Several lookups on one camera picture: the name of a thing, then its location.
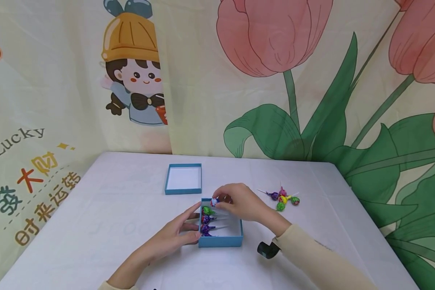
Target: cartoon illustration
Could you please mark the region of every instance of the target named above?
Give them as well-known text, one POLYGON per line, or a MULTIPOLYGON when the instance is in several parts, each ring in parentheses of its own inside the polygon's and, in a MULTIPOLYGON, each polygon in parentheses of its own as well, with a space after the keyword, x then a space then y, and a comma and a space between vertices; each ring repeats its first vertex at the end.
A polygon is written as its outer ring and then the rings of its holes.
POLYGON ((128 108, 129 119, 141 125, 167 125, 153 15, 147 0, 128 0, 124 9, 117 0, 104 0, 115 16, 105 30, 101 57, 107 76, 101 86, 111 90, 106 106, 120 116, 128 108))

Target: blue box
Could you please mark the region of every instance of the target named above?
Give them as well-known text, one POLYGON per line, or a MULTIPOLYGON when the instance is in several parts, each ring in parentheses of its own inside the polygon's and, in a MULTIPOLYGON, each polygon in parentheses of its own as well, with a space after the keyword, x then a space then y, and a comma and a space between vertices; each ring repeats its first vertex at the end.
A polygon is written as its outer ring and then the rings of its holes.
MULTIPOLYGON (((199 219, 199 228, 201 229, 201 216, 202 216, 202 207, 204 205, 206 205, 207 207, 211 208, 211 210, 213 211, 218 211, 216 208, 211 207, 210 205, 211 199, 209 198, 202 198, 201 199, 201 206, 200 206, 200 219, 199 219)), ((219 218, 217 221, 215 222, 211 222, 209 223, 209 225, 211 226, 221 226, 221 225, 226 225, 228 226, 228 231, 229 233, 234 232, 235 235, 225 235, 225 236, 221 236, 219 235, 218 237, 201 237, 198 240, 198 247, 199 248, 216 248, 216 247, 241 247, 242 246, 242 242, 244 240, 244 227, 242 225, 242 220, 230 215, 229 213, 227 213, 227 219, 222 220, 221 222, 219 222, 219 218)))
POLYGON ((169 164, 164 192, 166 195, 201 193, 201 164, 169 164))

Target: white table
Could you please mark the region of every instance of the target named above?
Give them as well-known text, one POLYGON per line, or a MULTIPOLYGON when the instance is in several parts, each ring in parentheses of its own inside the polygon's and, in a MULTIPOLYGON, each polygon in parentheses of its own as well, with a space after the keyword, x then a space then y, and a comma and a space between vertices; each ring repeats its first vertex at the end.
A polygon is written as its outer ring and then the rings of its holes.
MULTIPOLYGON (((282 213, 361 269, 379 289, 418 289, 331 164, 141 153, 102 154, 0 282, 0 290, 93 290, 166 222, 225 183, 243 182, 267 204, 280 181, 299 193, 282 213), (201 195, 164 194, 168 165, 202 163, 201 195)), ((273 234, 244 222, 240 248, 183 247, 149 267, 141 290, 316 289, 279 253, 257 253, 273 234)))

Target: beige sleeve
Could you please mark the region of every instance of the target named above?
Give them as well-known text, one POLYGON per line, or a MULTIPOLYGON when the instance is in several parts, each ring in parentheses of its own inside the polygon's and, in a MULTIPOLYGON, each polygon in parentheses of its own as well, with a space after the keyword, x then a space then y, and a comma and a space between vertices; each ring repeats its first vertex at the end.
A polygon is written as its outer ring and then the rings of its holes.
POLYGON ((98 290, 137 290, 137 287, 132 287, 130 289, 118 289, 112 287, 110 284, 108 284, 106 281, 103 282, 103 284, 98 288, 98 290))
POLYGON ((297 225, 291 225, 272 241, 320 290, 377 289, 359 269, 316 242, 297 225))

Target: open box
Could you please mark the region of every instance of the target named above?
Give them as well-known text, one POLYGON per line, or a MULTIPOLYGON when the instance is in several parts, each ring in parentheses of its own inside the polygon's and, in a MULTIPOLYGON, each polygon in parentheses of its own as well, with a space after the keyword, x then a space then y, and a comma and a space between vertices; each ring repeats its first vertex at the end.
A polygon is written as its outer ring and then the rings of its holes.
POLYGON ((218 210, 215 207, 211 207, 211 199, 202 198, 200 206, 200 219, 199 228, 201 229, 201 217, 203 206, 209 207, 212 211, 215 211, 217 220, 209 223, 209 226, 226 226, 220 229, 214 229, 209 232, 213 237, 202 236, 198 240, 199 248, 212 248, 212 247, 240 247, 244 239, 244 228, 242 226, 242 220, 236 216, 233 216, 226 211, 218 210))
POLYGON ((166 195, 201 193, 201 164, 169 164, 166 195))

